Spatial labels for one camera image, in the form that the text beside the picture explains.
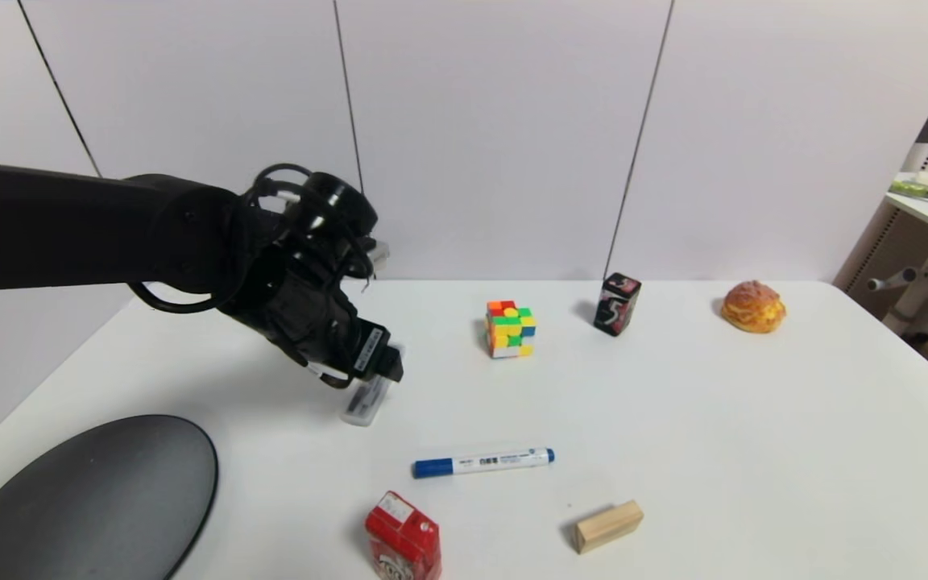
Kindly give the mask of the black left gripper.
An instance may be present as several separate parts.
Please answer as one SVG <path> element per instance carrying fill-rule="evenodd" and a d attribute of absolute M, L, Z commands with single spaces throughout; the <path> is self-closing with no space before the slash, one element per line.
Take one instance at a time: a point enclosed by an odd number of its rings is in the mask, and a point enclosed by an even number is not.
<path fill-rule="evenodd" d="M 361 318 L 339 285 L 314 287 L 293 275 L 279 282 L 279 349 L 321 381 L 377 374 L 401 382 L 403 354 L 387 341 L 387 328 Z"/>

